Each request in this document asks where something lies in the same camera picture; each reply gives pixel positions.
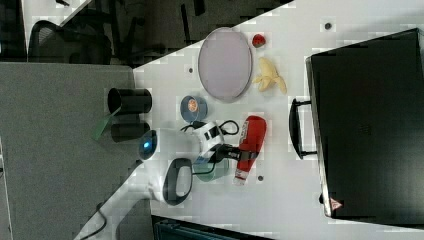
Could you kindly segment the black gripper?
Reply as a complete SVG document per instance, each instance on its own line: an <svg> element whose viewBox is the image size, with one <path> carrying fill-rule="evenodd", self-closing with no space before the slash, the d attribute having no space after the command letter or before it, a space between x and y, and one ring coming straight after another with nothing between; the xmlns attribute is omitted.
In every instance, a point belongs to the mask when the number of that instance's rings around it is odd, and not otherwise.
<svg viewBox="0 0 424 240"><path fill-rule="evenodd" d="M252 151L241 151L238 147L231 146L229 144L218 145L211 156L212 163L219 163L224 158L229 158L233 160L248 161L255 160L258 157L258 152Z"/></svg>

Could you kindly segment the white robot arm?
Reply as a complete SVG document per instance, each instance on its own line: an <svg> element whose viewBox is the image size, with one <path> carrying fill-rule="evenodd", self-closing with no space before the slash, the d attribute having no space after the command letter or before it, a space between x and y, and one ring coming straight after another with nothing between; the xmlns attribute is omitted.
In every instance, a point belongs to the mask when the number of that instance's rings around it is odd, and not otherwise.
<svg viewBox="0 0 424 240"><path fill-rule="evenodd" d="M236 127L239 144L224 141L228 132L215 122L194 121L180 130L152 129L140 139L141 163L84 224L74 240L116 240L117 227L134 205L156 200L167 205L181 204L189 196L195 175L193 166L218 163L224 159L238 162L235 180L246 178L248 164L255 160L266 135L266 121L248 117Z"/></svg>

